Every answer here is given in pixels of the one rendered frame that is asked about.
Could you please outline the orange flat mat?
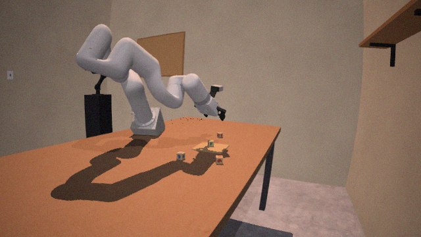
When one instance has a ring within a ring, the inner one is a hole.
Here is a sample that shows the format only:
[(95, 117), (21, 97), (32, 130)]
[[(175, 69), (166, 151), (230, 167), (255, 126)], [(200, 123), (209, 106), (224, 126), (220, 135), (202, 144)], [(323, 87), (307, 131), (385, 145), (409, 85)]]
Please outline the orange flat mat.
[(197, 146), (192, 148), (192, 150), (206, 151), (206, 152), (211, 152), (211, 153), (222, 154), (227, 149), (228, 146), (229, 145), (226, 145), (226, 144), (216, 144), (216, 143), (214, 143), (213, 147), (209, 147), (208, 142), (201, 142), (200, 144), (198, 144)]

